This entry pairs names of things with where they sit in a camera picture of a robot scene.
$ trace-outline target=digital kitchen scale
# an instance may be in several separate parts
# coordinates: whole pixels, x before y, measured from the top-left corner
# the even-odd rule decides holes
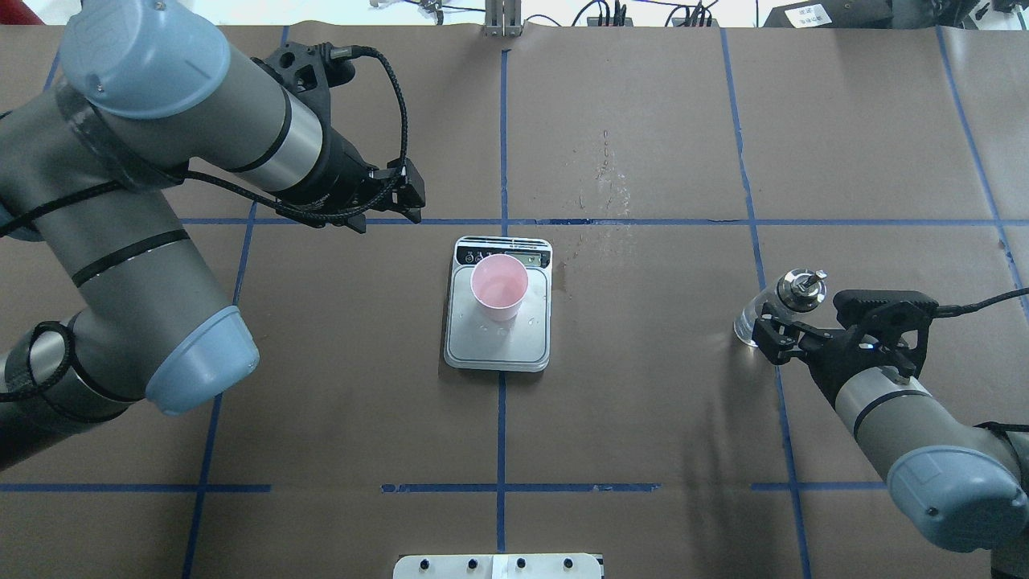
[[[471,295],[475,263],[507,253],[529,272],[518,316],[494,322]],[[554,248],[542,239],[466,236],[454,244],[443,359],[454,368],[539,372],[551,361],[551,270]]]

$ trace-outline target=blue tape line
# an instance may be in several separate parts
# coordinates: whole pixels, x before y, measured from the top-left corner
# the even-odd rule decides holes
[[[657,482],[582,482],[582,483],[507,483],[503,484],[504,493],[653,493],[661,488]],[[497,493],[496,484],[384,484],[383,495],[432,494],[432,493]]]
[[[247,231],[243,237],[243,248],[240,251],[240,268],[236,274],[236,287],[233,291],[233,305],[239,305],[243,292],[243,279],[247,272],[247,260],[250,256],[250,241],[253,238],[254,219],[257,216],[257,203],[250,204],[250,214],[247,216]],[[193,505],[193,518],[189,526],[189,541],[186,545],[186,556],[182,564],[182,577],[188,579],[192,574],[193,555],[197,552],[197,540],[200,535],[200,523],[204,516],[204,498],[207,493],[207,481],[211,473],[211,459],[214,456],[214,441],[218,434],[218,418],[221,415],[222,395],[214,397],[211,408],[211,423],[207,429],[207,441],[204,446],[204,463],[200,471],[200,487],[197,490],[197,502]]]
[[[789,432],[789,417],[786,414],[786,395],[782,388],[782,373],[775,367],[775,388],[779,395],[779,427],[782,430],[782,447],[786,453],[786,474],[789,476],[789,497],[793,505],[793,522],[796,526],[796,543],[801,550],[801,567],[805,579],[811,579],[811,557],[808,554],[808,532],[804,527],[804,511],[801,506],[801,485],[796,479],[796,463],[793,460],[793,440]]]
[[[509,48],[500,51],[500,236],[501,237],[507,237],[507,52],[510,52]]]
[[[0,483],[0,493],[197,493],[197,484],[118,484],[118,483]],[[271,484],[211,484],[207,493],[260,494],[271,493]]]
[[[187,225],[243,225],[250,222],[243,217],[185,217],[179,219]],[[300,223],[285,217],[257,217],[253,220],[258,225],[299,225]],[[374,225],[412,225],[407,219],[371,218],[368,224]],[[1029,219],[1000,219],[1004,226],[1029,226]],[[432,218],[422,219],[422,225],[499,225],[501,219],[495,218]],[[993,219],[754,219],[757,226],[996,226]],[[617,218],[617,217],[577,217],[577,218],[508,218],[508,225],[524,226],[556,226],[556,225],[601,225],[601,226],[749,226],[750,219],[675,219],[675,218]]]
[[[725,81],[729,86],[729,105],[733,111],[733,128],[736,135],[736,150],[739,153],[740,178],[746,191],[747,224],[750,226],[750,243],[753,245],[754,262],[757,263],[757,285],[765,289],[765,263],[761,259],[760,241],[757,238],[757,215],[754,212],[754,197],[750,190],[750,177],[747,176],[747,166],[743,161],[743,128],[740,125],[740,108],[736,100],[736,82],[733,80],[733,61],[729,53],[729,35],[725,29],[719,29],[721,34],[721,53],[725,61]]]
[[[881,481],[802,482],[796,487],[801,493],[819,491],[886,491],[886,483]],[[788,482],[758,482],[750,485],[750,491],[754,493],[781,493],[789,490]]]
[[[250,219],[245,217],[183,217],[179,221],[184,225],[245,225]]]
[[[54,76],[56,76],[57,73],[58,73],[58,65],[59,64],[61,64],[61,50],[60,50],[60,48],[54,55],[54,62],[50,63],[50,71],[49,71],[49,73],[46,74],[46,81],[43,82],[43,91],[46,91],[47,88],[49,88],[50,84],[54,83]]]
[[[271,484],[208,484],[206,493],[259,495],[272,492]]]
[[[993,226],[996,222],[991,219],[757,219],[757,224],[761,226]]]
[[[729,51],[729,35],[725,29],[719,29],[721,34],[721,51],[725,61],[725,80],[729,86],[729,102],[733,111],[733,125],[736,130],[736,147],[740,154],[740,177],[743,188],[747,192],[747,217],[750,225],[750,241],[754,251],[754,265],[757,273],[757,284],[765,289],[765,262],[761,259],[760,240],[757,237],[757,215],[754,211],[754,200],[750,187],[750,177],[743,160],[743,128],[740,124],[740,110],[736,99],[736,83],[733,80],[733,60]],[[779,425],[782,430],[782,446],[786,454],[786,471],[789,474],[790,499],[793,504],[793,523],[796,528],[796,543],[801,552],[801,568],[804,579],[811,579],[811,558],[808,554],[808,537],[804,528],[804,512],[801,507],[801,494],[796,484],[796,466],[793,462],[793,445],[789,434],[789,418],[786,415],[786,397],[782,390],[782,376],[779,367],[775,369],[776,390],[779,395]]]
[[[496,484],[384,484],[383,495],[420,493],[496,493]]]
[[[1022,276],[1019,274],[1019,265],[1015,262],[1015,257],[1012,255],[1012,245],[1007,242],[1007,232],[1004,230],[1004,226],[1001,223],[1000,211],[997,209],[997,201],[993,196],[993,188],[990,186],[989,179],[986,178],[986,170],[983,168],[983,159],[979,154],[979,147],[975,145],[975,138],[971,134],[971,125],[968,124],[968,118],[965,115],[964,105],[961,104],[961,95],[958,93],[957,82],[954,80],[954,70],[951,68],[951,58],[947,52],[947,41],[944,39],[944,29],[939,26],[936,27],[936,40],[939,42],[939,56],[944,61],[944,70],[947,72],[947,83],[951,87],[951,96],[954,98],[954,106],[958,111],[958,118],[961,120],[961,129],[964,131],[965,139],[968,141],[968,149],[971,151],[972,160],[975,164],[975,172],[979,174],[980,183],[983,185],[983,192],[986,194],[986,202],[990,206],[990,214],[993,215],[994,224],[997,226],[997,234],[1000,236],[1000,242],[1004,244],[1004,252],[1007,258],[1007,268],[1012,273],[1012,280],[1015,282],[1015,287],[1021,289],[1025,287],[1022,284]],[[1020,302],[1022,303],[1022,314],[1026,318],[1026,322],[1029,322],[1029,298],[1023,297]]]
[[[196,484],[6,483],[0,493],[196,493]]]
[[[240,268],[236,272],[236,287],[233,289],[233,305],[240,305],[240,295],[243,293],[243,278],[247,272],[247,261],[250,259],[250,240],[254,234],[254,217],[257,215],[257,204],[250,205],[250,216],[247,217],[247,231],[243,234],[243,250],[240,253]]]
[[[214,440],[218,432],[218,417],[221,414],[221,395],[214,397],[211,408],[211,423],[207,429],[207,442],[204,446],[204,463],[200,470],[200,485],[197,488],[197,501],[193,504],[193,518],[189,524],[189,540],[186,543],[186,556],[182,563],[182,579],[188,579],[192,574],[193,555],[197,553],[197,540],[200,536],[200,522],[204,516],[204,498],[208,475],[211,472],[211,457],[214,455]]]
[[[508,493],[653,493],[661,488],[657,482],[630,483],[512,483],[505,485]]]
[[[497,374],[497,552],[507,549],[505,493],[507,485],[507,373]]]

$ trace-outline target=black cable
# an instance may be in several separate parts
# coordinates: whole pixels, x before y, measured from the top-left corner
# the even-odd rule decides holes
[[[350,209],[344,211],[343,213],[336,213],[331,215],[319,215],[318,213],[310,213],[311,215],[319,215],[325,220],[336,220],[353,217],[354,215],[359,215],[364,211],[382,201],[387,194],[392,194],[393,189],[396,187],[396,183],[400,180],[401,172],[403,168],[407,166],[407,104],[403,101],[403,93],[400,91],[400,81],[396,79],[396,72],[393,71],[393,67],[390,66],[389,60],[386,57],[370,46],[356,46],[355,55],[371,57],[379,61],[382,65],[383,70],[386,71],[386,76],[389,77],[390,84],[393,85],[393,93],[396,95],[396,105],[400,109],[400,156],[397,157],[397,169],[393,176],[390,177],[389,181],[383,186],[383,189],[379,191],[378,194],[372,196],[367,203],[357,207],[355,209]]]
[[[659,2],[658,0],[636,0],[636,1],[643,2],[645,4],[660,4],[662,6],[675,6],[675,7],[682,6],[682,4],[679,4],[678,2]]]
[[[31,355],[32,347],[42,337],[43,334],[47,332],[54,332],[61,336],[61,339],[65,345],[65,354],[61,358],[61,364],[54,370],[54,372],[46,377],[42,383],[36,383],[36,377],[32,374],[32,363],[26,365],[26,373],[5,376],[4,381],[8,385],[15,385],[19,381],[27,383],[30,386],[28,389],[21,389],[9,393],[0,393],[0,403],[4,402],[21,402],[23,400],[29,400],[30,398],[35,398],[37,396],[42,396],[43,393],[52,389],[60,383],[68,370],[71,368],[72,357],[75,353],[74,339],[72,338],[71,331],[68,330],[59,322],[41,322],[36,325],[36,328],[32,331],[32,337],[29,339],[28,353]]]
[[[43,203],[42,205],[36,207],[35,209],[27,211],[14,217],[13,219],[7,221],[6,223],[0,224],[0,238],[7,237],[11,232],[26,225],[32,224],[33,221],[35,221],[36,219],[42,217],[47,213],[51,213],[54,211],[57,211],[58,209],[62,209],[69,205],[81,203],[82,201],[93,198],[94,196],[100,196],[105,192],[110,192],[112,190],[117,190],[119,188],[122,188],[120,183],[116,183],[114,181],[108,181],[106,183],[101,183],[99,185],[91,186],[90,188],[82,189],[78,192],[73,192],[66,196],[61,196],[55,198],[54,201]]]
[[[403,0],[403,1],[406,2],[406,3],[409,3],[409,4],[414,4],[414,5],[418,6],[418,7],[423,7],[422,3],[419,2],[418,0]],[[440,6],[440,8],[450,8],[452,10],[456,10],[456,11],[459,11],[459,12],[485,12],[486,11],[485,8],[468,8],[466,6],[451,6],[449,4],[443,4],[442,6]]]
[[[589,9],[590,6],[593,6],[594,4],[600,4],[604,8],[603,11],[600,12],[600,15],[597,16],[598,24],[604,21],[605,14],[606,17],[608,19],[611,17],[611,5],[607,3],[607,0],[590,0],[590,2],[586,6],[582,6],[582,9],[579,10],[579,13],[575,14],[575,20],[572,21],[571,25],[575,26],[576,24],[578,24],[578,20],[582,16],[582,14],[587,11],[587,9]]]
[[[700,2],[698,2],[697,5],[694,6],[693,13],[689,13],[689,10],[687,9],[686,10],[686,17],[681,23],[679,23],[677,26],[679,26],[679,27],[688,27],[688,28],[693,28],[693,27],[698,26],[697,19],[699,16],[703,21],[703,17],[704,17],[703,16],[703,12],[704,12],[704,5],[701,4]]]
[[[689,20],[689,6],[678,4],[674,8],[672,8],[671,12],[668,13],[668,17],[665,19],[665,26],[668,26],[669,23],[672,22],[672,16],[675,15],[675,12],[679,11],[679,8],[685,8],[686,9],[686,20],[687,21]]]
[[[1013,298],[1021,298],[1022,296],[1029,296],[1029,288],[1015,289],[1015,291],[994,296],[993,298],[984,300],[978,304],[968,304],[967,306],[939,306],[936,310],[936,315],[932,318],[934,320],[942,318],[957,318],[966,314],[977,313],[985,307],[992,306],[993,304],[999,304],[1000,302],[1010,300]]]
[[[708,6],[705,6],[703,3],[698,2],[697,5],[694,6],[694,15],[693,15],[693,17],[687,19],[685,22],[683,22],[679,26],[689,26],[689,27],[695,27],[695,28],[703,28],[705,26],[705,21],[707,21],[707,23],[708,23],[707,26],[711,26],[711,24],[710,24],[710,22],[711,22],[711,10],[708,9]]]
[[[214,175],[201,173],[200,171],[186,171],[185,177],[187,179],[204,181],[206,183],[211,183],[213,185],[220,186],[223,189],[235,192],[236,194],[239,194],[241,196],[245,196],[250,201],[253,201],[259,205],[263,205],[271,209],[275,209],[283,216],[290,217],[292,219],[311,219],[316,222],[327,222],[325,215],[323,215],[322,213],[309,213],[308,211],[296,209],[289,205],[285,205],[283,203],[275,201],[274,198],[269,198],[263,194],[254,192],[246,187],[242,187],[234,182],[226,181],[225,179],[219,177],[215,177]]]
[[[561,23],[559,23],[558,21],[552,19],[551,16],[548,16],[546,14],[532,14],[531,16],[525,19],[525,21],[523,21],[523,22],[529,22],[532,19],[546,19],[546,20],[553,22],[554,24],[556,24],[558,26],[561,26]]]

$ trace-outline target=white label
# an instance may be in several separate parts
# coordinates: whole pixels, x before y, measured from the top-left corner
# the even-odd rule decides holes
[[[832,19],[829,17],[828,12],[821,4],[786,10],[786,17],[789,19],[789,24],[793,25],[793,28],[811,28],[832,24]]]

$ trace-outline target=metal cap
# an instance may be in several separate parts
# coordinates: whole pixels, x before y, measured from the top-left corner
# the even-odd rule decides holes
[[[176,0],[85,0],[68,21],[61,66],[94,105],[127,118],[178,114],[228,72],[228,41]]]
[[[886,486],[919,532],[949,551],[996,548],[1029,521],[1029,498],[1015,475],[971,448],[912,450],[890,467]]]
[[[797,313],[808,313],[825,301],[828,274],[822,269],[795,268],[782,276],[776,285],[779,299],[786,307]]]
[[[246,378],[260,355],[240,311],[229,306],[193,330],[157,368],[146,398],[177,417]]]

